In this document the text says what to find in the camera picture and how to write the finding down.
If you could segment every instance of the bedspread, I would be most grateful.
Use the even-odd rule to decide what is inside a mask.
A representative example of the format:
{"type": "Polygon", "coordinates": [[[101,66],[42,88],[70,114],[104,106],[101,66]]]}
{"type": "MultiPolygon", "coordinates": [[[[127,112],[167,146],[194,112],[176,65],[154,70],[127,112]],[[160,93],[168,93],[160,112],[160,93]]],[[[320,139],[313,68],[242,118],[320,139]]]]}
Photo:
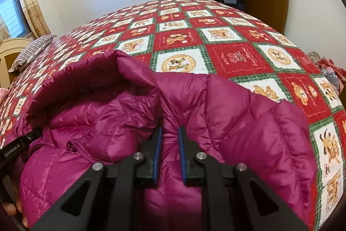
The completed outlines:
{"type": "Polygon", "coordinates": [[[42,82],[68,64],[119,49],[155,72],[215,73],[273,101],[302,108],[318,174],[311,230],[345,190],[346,112],[309,58],[265,23],[214,0],[155,0],[90,21],[47,47],[10,86],[0,144],[42,82]]]}

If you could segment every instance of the magenta down jacket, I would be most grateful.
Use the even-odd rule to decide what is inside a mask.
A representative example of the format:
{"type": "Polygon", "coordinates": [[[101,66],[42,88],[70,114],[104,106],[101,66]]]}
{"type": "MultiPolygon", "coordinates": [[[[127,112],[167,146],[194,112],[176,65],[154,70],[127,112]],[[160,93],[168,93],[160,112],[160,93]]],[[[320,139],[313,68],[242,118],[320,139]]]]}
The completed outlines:
{"type": "Polygon", "coordinates": [[[43,137],[18,158],[20,196],[32,226],[95,162],[137,151],[163,120],[157,189],[143,192],[142,230],[201,230],[200,188],[183,185],[178,127],[219,162],[247,163],[307,223],[316,161],[303,112],[217,75],[154,73],[121,51],[68,65],[46,80],[7,135],[43,137]]]}

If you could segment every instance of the beige curtain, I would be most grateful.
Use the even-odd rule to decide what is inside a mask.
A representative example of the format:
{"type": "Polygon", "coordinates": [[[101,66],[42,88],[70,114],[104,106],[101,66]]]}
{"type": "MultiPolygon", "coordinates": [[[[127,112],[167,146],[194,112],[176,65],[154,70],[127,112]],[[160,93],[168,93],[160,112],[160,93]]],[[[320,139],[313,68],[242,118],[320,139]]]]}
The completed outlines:
{"type": "Polygon", "coordinates": [[[0,43],[8,38],[10,38],[10,33],[8,32],[8,28],[6,26],[5,21],[0,15],[0,43]]]}
{"type": "Polygon", "coordinates": [[[37,0],[21,0],[20,2],[32,33],[37,38],[50,34],[51,31],[49,30],[47,23],[42,16],[42,11],[37,0]]]}

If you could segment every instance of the person's hand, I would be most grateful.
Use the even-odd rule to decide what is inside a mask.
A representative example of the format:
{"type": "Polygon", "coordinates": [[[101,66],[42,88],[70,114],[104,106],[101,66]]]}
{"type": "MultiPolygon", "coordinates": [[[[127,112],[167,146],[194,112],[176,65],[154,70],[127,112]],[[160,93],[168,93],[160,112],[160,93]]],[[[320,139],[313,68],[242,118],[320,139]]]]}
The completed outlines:
{"type": "MultiPolygon", "coordinates": [[[[10,203],[1,203],[2,206],[4,207],[5,211],[7,212],[7,214],[9,216],[14,216],[17,214],[17,211],[20,212],[21,214],[23,214],[23,205],[22,205],[22,202],[20,200],[20,197],[19,197],[19,191],[18,191],[18,186],[16,185],[16,183],[14,181],[11,180],[11,187],[12,187],[12,190],[15,194],[15,204],[10,204],[10,203]]],[[[29,223],[28,223],[28,220],[27,218],[25,217],[25,215],[23,214],[23,225],[26,227],[26,228],[29,228],[29,223]]]]}

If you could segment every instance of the red fabric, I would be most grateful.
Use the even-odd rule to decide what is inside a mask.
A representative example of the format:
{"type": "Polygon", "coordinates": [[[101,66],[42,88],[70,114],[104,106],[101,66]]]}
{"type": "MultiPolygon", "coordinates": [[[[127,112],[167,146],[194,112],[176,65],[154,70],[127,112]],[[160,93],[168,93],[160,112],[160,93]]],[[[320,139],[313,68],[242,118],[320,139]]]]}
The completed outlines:
{"type": "Polygon", "coordinates": [[[320,69],[327,69],[327,67],[333,68],[335,74],[341,80],[342,84],[346,84],[346,70],[340,67],[337,67],[332,59],[327,60],[323,57],[321,60],[317,62],[317,65],[320,69]]]}

